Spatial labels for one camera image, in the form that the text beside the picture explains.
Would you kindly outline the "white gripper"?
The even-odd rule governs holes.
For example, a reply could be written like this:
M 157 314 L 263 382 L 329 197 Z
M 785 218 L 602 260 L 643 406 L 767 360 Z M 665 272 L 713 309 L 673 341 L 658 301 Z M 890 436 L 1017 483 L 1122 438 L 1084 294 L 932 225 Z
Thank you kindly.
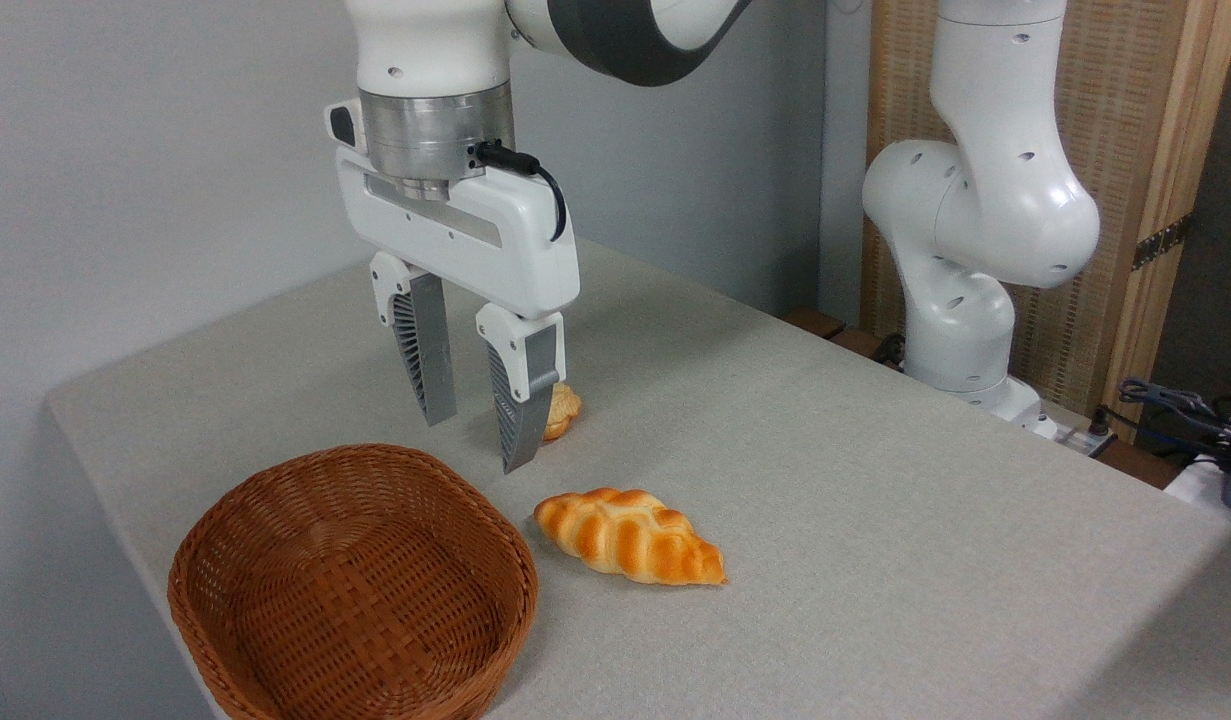
M 432 427 L 458 411 L 441 278 L 492 302 L 475 322 L 490 356 L 502 471 L 515 471 L 542 446 L 554 386 L 566 379 L 556 311 L 580 290 L 572 228 L 554 236 L 556 201 L 545 181 L 500 169 L 460 178 L 449 199 L 409 199 L 372 167 L 359 124 L 358 100 L 324 110 L 327 135 L 339 143 L 335 165 L 350 223 L 387 251 L 371 260 L 378 318 L 395 334 Z

